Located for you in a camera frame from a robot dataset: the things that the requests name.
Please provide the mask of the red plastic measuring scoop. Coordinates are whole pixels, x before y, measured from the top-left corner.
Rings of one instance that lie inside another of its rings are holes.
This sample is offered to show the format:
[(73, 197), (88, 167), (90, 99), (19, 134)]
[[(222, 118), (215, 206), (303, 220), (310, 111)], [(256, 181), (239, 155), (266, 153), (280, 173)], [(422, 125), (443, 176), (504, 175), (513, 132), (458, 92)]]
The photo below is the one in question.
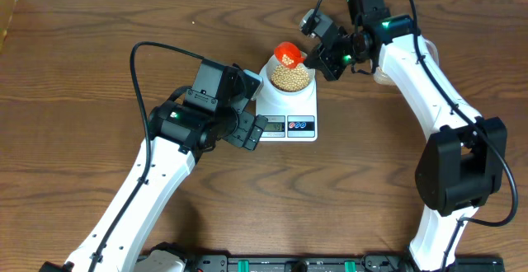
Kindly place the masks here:
[(275, 47), (274, 56), (281, 65), (289, 69), (296, 68), (298, 64), (303, 63), (305, 60), (305, 55), (300, 49), (286, 41)]

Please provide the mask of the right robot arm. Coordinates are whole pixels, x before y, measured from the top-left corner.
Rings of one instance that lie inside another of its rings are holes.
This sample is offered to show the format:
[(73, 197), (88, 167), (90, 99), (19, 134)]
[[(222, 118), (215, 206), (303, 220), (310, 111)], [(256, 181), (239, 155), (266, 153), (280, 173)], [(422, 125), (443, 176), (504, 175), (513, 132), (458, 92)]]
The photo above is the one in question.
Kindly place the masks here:
[(486, 119), (452, 87), (427, 48), (417, 13), (394, 16), (384, 0), (346, 0), (353, 32), (314, 8), (300, 22), (319, 43), (306, 57), (328, 81), (369, 62), (401, 91), (417, 117), (426, 146), (415, 171), (424, 210), (408, 246), (404, 269), (455, 267), (455, 249), (468, 223), (510, 176), (505, 161), (507, 129)]

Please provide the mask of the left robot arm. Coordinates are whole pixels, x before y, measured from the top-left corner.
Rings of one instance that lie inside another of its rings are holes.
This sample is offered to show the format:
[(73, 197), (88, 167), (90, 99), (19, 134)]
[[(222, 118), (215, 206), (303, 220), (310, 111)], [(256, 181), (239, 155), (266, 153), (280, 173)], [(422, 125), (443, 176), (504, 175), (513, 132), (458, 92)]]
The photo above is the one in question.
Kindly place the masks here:
[(246, 112), (262, 89), (258, 74), (202, 59), (190, 86), (178, 87), (145, 118), (134, 167), (91, 234), (62, 264), (43, 271), (176, 271), (187, 261), (170, 247), (139, 257), (153, 226), (200, 157), (219, 140), (256, 148), (267, 120)]

